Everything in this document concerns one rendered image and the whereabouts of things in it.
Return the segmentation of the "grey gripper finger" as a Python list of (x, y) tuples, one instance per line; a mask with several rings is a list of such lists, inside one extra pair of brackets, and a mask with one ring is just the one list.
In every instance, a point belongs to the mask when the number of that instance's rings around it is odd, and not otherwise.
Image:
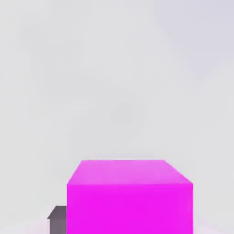
[(67, 234), (66, 206), (55, 206), (47, 219), (49, 220), (49, 234)]

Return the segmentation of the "small magenta cube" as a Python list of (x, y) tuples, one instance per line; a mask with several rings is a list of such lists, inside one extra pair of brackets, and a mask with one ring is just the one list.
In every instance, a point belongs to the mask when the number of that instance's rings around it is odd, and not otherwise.
[(67, 234), (193, 234), (193, 184), (164, 160), (83, 160)]

